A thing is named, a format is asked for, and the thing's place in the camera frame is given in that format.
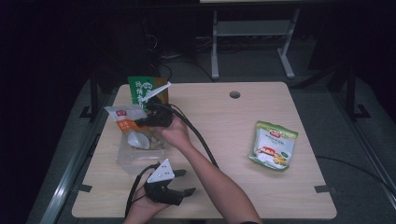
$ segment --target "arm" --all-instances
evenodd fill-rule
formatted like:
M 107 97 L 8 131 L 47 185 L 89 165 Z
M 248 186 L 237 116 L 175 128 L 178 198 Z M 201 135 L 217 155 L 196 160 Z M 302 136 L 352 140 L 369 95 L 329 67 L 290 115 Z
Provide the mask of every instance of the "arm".
M 262 223 L 246 193 L 192 145 L 187 127 L 178 117 L 174 117 L 169 128 L 155 128 L 155 131 L 186 157 L 227 223 Z

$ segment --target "plastic bag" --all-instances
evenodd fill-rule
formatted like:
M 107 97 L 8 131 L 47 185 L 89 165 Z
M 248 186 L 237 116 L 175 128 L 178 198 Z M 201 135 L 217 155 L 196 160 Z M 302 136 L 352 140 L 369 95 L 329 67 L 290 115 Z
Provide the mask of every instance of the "plastic bag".
M 146 118 L 140 105 L 106 106 L 109 116 L 116 121 L 126 141 L 135 149 L 164 149 L 165 141 L 148 127 L 138 127 L 134 121 Z
M 248 157 L 266 167 L 284 171 L 289 167 L 298 133 L 265 121 L 256 122 L 256 141 Z

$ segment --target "hole in table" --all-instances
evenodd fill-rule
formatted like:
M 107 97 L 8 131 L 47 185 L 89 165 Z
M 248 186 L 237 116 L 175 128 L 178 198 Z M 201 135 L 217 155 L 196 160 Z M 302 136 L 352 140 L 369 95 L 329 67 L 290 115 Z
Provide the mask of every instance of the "hole in table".
M 241 93 L 239 91 L 230 91 L 230 97 L 233 99 L 238 99 L 241 96 Z

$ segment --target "metal frame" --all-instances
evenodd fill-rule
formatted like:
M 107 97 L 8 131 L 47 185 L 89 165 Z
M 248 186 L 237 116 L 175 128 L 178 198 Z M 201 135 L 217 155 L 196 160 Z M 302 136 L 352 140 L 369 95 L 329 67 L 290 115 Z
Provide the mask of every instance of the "metal frame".
M 294 33 L 300 9 L 295 8 L 290 20 L 283 21 L 218 21 L 217 11 L 213 14 L 212 37 L 212 78 L 219 79 L 219 62 L 217 41 L 218 36 L 232 35 L 284 35 L 286 37 L 282 48 L 278 49 L 279 59 L 282 62 L 287 78 L 293 79 L 295 75 L 291 69 L 287 52 Z
M 102 105 L 108 105 L 113 102 L 115 95 L 104 95 L 102 100 Z M 107 119 L 107 112 L 100 110 L 97 113 L 95 120 L 91 120 L 88 124 L 85 135 L 82 138 L 82 142 L 79 148 L 74 151 L 70 162 L 68 163 L 64 175 L 56 188 L 51 201 L 44 213 L 44 216 L 40 220 L 40 224 L 56 223 L 61 211 L 64 207 L 64 203 L 70 191 L 73 188 L 73 184 L 78 176 L 80 167 L 84 164 L 86 157 L 88 156 L 91 145 L 95 141 L 96 134 L 98 130 L 102 130 Z

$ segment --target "white tag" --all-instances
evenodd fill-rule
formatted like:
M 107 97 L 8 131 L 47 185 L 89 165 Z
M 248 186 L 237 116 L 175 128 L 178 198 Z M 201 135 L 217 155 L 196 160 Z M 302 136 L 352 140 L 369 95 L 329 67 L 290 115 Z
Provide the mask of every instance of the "white tag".
M 171 163 L 166 159 L 148 178 L 148 183 L 155 183 L 173 178 L 175 178 L 175 174 L 173 173 Z

